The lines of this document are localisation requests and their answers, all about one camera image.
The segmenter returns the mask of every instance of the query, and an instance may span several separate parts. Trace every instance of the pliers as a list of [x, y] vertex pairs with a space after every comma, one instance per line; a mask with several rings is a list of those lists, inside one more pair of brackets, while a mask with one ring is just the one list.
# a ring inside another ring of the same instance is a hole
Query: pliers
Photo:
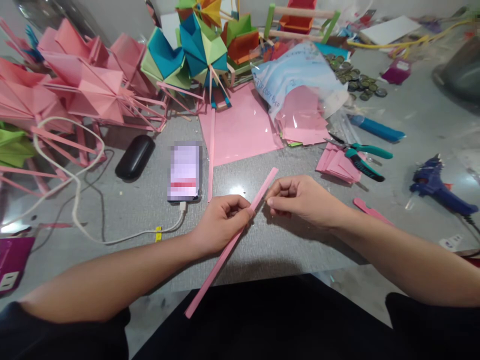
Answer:
[[370, 179], [375, 180], [376, 182], [381, 183], [385, 180], [385, 178], [376, 172], [373, 168], [371, 168], [362, 158], [359, 156], [359, 151], [366, 152], [372, 155], [377, 155], [383, 159], [391, 159], [394, 155], [391, 152], [388, 152], [380, 147], [372, 146], [372, 145], [361, 145], [357, 142], [353, 144], [346, 143], [341, 138], [329, 133], [334, 140], [324, 138], [327, 142], [334, 144], [341, 148], [342, 151], [345, 152], [345, 156], [351, 160], [353, 165], [368, 176]]

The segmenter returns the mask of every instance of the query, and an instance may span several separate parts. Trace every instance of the hand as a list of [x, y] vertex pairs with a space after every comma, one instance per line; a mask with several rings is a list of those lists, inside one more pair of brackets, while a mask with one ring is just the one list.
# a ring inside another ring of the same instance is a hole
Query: hand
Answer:
[[201, 257], [215, 254], [227, 246], [254, 215], [250, 203], [243, 196], [214, 197], [191, 232], [191, 241]]
[[324, 229], [338, 228], [352, 211], [307, 175], [277, 179], [265, 196], [270, 214], [290, 218], [300, 216]]

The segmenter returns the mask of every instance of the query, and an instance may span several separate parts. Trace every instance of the black sleeve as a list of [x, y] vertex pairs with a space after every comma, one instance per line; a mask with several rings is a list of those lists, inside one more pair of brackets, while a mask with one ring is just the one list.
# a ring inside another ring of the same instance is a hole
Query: black sleeve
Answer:
[[425, 305], [398, 293], [388, 294], [385, 303], [393, 329], [420, 359], [478, 357], [480, 307]]
[[130, 311], [125, 309], [107, 322], [55, 324], [11, 302], [0, 312], [0, 358], [128, 360], [129, 321]]

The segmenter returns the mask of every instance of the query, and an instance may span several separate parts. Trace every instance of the smartphone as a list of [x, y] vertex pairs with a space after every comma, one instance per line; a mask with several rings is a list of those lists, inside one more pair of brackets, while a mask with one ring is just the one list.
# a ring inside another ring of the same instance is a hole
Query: smartphone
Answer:
[[169, 202], [194, 202], [202, 197], [202, 143], [176, 141], [170, 147]]

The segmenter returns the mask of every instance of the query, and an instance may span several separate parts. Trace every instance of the white cable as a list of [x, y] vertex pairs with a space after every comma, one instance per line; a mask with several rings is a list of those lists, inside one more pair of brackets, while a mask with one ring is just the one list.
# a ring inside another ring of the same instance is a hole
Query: white cable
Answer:
[[42, 149], [40, 148], [40, 145], [39, 145], [39, 136], [34, 133], [33, 134], [33, 146], [35, 147], [36, 151], [45, 159], [47, 160], [50, 164], [54, 165], [55, 167], [63, 170], [66, 174], [68, 174], [70, 176], [70, 178], [68, 180], [66, 180], [65, 182], [62, 182], [60, 185], [58, 185], [57, 187], [54, 187], [52, 190], [50, 190], [49, 192], [47, 192], [46, 194], [44, 194], [40, 199], [38, 199], [38, 201], [30, 208], [28, 209], [27, 211], [25, 211], [22, 215], [16, 217], [15, 219], [11, 220], [10, 222], [7, 222], [6, 224], [3, 224], [3, 225], [0, 225], [0, 229], [3, 228], [3, 227], [6, 227], [7, 225], [10, 225], [18, 220], [20, 220], [21, 218], [27, 216], [28, 214], [30, 214], [33, 210], [35, 210], [46, 198], [48, 198], [50, 195], [56, 193], [58, 190], [62, 189], [63, 187], [67, 186], [70, 182], [72, 182], [72, 180], [75, 180], [76, 182], [76, 190], [75, 190], [75, 198], [74, 198], [74, 201], [73, 201], [73, 209], [71, 211], [71, 217], [73, 219], [73, 223], [77, 226], [77, 228], [90, 240], [92, 240], [93, 242], [95, 243], [99, 243], [99, 244], [103, 244], [103, 245], [111, 245], [111, 244], [117, 244], [117, 243], [121, 243], [125, 240], [128, 240], [128, 239], [131, 239], [131, 238], [135, 238], [139, 235], [142, 235], [142, 234], [149, 234], [149, 233], [167, 233], [167, 232], [171, 232], [173, 230], [175, 230], [182, 222], [183, 218], [184, 218], [184, 215], [185, 215], [185, 212], [187, 210], [187, 203], [185, 201], [182, 201], [180, 203], [180, 206], [179, 206], [179, 216], [178, 216], [178, 220], [177, 222], [167, 228], [167, 229], [164, 229], [164, 230], [145, 230], [145, 231], [141, 231], [141, 232], [138, 232], [136, 234], [133, 234], [133, 235], [130, 235], [130, 236], [127, 236], [127, 237], [123, 237], [121, 239], [118, 239], [118, 240], [114, 240], [114, 241], [99, 241], [99, 240], [96, 240], [94, 239], [93, 237], [90, 236], [90, 234], [87, 232], [87, 230], [85, 230], [85, 228], [82, 226], [82, 224], [80, 223], [80, 221], [78, 220], [77, 218], [77, 210], [78, 210], [78, 207], [79, 207], [79, 202], [80, 202], [80, 195], [81, 195], [81, 191], [82, 191], [82, 182], [80, 181], [79, 179], [79, 175], [83, 174], [84, 172], [90, 170], [91, 168], [93, 168], [101, 159], [102, 155], [104, 154], [105, 152], [105, 143], [104, 141], [102, 140], [102, 138], [100, 136], [98, 136], [96, 133], [94, 133], [93, 131], [91, 131], [89, 128], [77, 123], [76, 121], [73, 121], [69, 118], [66, 118], [66, 117], [60, 117], [60, 116], [51, 116], [51, 117], [48, 117], [46, 118], [45, 120], [41, 121], [39, 124], [38, 124], [38, 127], [40, 129], [42, 129], [44, 127], [45, 124], [48, 124], [50, 121], [52, 120], [64, 120], [64, 121], [68, 121], [70, 123], [73, 123], [75, 124], [76, 126], [79, 126], [81, 127], [82, 129], [88, 131], [90, 134], [92, 134], [94, 137], [96, 137], [100, 143], [101, 143], [101, 150], [99, 151], [98, 155], [96, 156], [96, 158], [91, 162], [91, 164], [87, 167], [85, 167], [84, 169], [80, 170], [79, 172], [73, 174], [71, 173], [70, 171], [68, 171], [67, 169], [65, 169], [64, 167], [62, 167], [60, 164], [56, 163], [53, 159], [49, 158], [47, 155], [45, 155], [45, 153], [42, 151]]

